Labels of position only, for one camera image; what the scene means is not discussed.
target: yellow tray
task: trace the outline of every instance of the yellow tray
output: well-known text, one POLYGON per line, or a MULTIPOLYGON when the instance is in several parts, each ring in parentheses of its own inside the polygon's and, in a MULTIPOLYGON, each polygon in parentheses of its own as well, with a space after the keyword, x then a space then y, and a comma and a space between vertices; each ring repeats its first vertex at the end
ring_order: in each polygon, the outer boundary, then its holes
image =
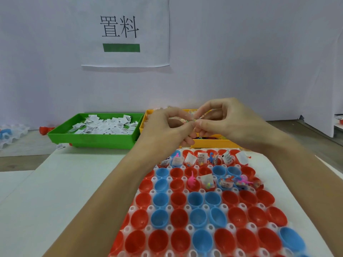
MULTIPOLYGON (((189 111, 196 111, 196 109, 183 109, 186 112, 189 111)), ((146 110, 143 121, 141 125, 139 126, 139 130, 142 133, 143 128, 144 128, 144 122, 147 120, 148 115, 152 114, 154 112, 153 109, 148 109, 146 110)), ((216 137, 219 138, 221 137, 220 134, 214 134, 211 137, 216 137)), ((195 142, 194 145, 191 146, 191 148, 242 148, 239 145, 235 144, 234 142, 231 142, 230 140, 227 139, 218 139, 218 140, 207 140, 207 139, 193 139, 195 142)))

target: chinese character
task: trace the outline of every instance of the chinese character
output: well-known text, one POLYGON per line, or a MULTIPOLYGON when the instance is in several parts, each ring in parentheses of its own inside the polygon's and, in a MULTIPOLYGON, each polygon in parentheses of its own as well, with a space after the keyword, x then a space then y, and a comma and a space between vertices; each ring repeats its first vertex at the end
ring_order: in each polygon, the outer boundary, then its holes
POLYGON ((123 34, 123 32, 125 31, 125 38, 127 38, 126 33, 130 32, 130 31, 134 31, 135 32, 135 38, 137 38, 136 31, 139 29, 138 28, 136 29, 135 17, 133 17, 133 21, 128 19, 128 18, 125 19, 125 16, 123 16, 123 18, 120 18, 120 20, 122 22, 121 25, 123 25, 123 30, 121 31, 121 34, 123 34))
POLYGON ((105 35, 103 37, 120 37, 116 32, 116 21, 115 16, 101 16, 101 23, 104 24, 105 35))

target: forearm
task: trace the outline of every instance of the forearm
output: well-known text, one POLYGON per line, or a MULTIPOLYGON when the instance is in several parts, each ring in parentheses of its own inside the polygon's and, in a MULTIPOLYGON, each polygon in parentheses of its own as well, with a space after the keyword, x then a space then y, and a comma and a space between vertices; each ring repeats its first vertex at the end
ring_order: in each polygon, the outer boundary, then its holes
POLYGON ((335 256, 343 252, 343 181, 293 138, 263 151, 335 256))
POLYGON ((130 151, 108 175, 44 257, 107 256, 138 186, 151 168, 130 151))

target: stacked egg tray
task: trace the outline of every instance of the stacked egg tray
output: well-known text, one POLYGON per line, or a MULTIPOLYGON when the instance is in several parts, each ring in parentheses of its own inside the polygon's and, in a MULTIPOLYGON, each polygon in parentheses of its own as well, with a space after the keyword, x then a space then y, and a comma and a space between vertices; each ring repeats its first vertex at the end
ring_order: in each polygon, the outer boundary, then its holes
MULTIPOLYGON (((220 156, 216 166, 155 166, 141 182, 109 257, 308 257, 303 239, 263 184, 230 190, 218 184, 219 178, 241 174, 259 180, 235 157, 239 150, 227 150, 234 159, 230 166, 221 164, 220 156), (196 182, 190 188, 192 173, 196 182), (200 176, 210 173, 215 188, 206 190, 200 176)), ((226 149, 181 149, 170 159, 199 151, 222 155, 226 149)))

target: hand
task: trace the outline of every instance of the hand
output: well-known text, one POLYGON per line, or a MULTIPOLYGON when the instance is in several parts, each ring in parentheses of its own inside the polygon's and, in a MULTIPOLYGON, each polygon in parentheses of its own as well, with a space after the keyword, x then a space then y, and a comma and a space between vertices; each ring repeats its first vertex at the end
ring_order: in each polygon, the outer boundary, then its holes
POLYGON ((210 100, 195 112, 194 118, 202 115, 195 121, 199 136, 221 134, 239 146, 257 152, 285 135, 236 98, 210 100))
POLYGON ((194 131, 193 116, 180 108, 169 107, 154 111, 136 142, 134 150, 155 165, 168 158, 179 146, 194 144, 192 138, 197 134, 194 131), (189 122, 183 124, 170 117, 178 116, 189 122))

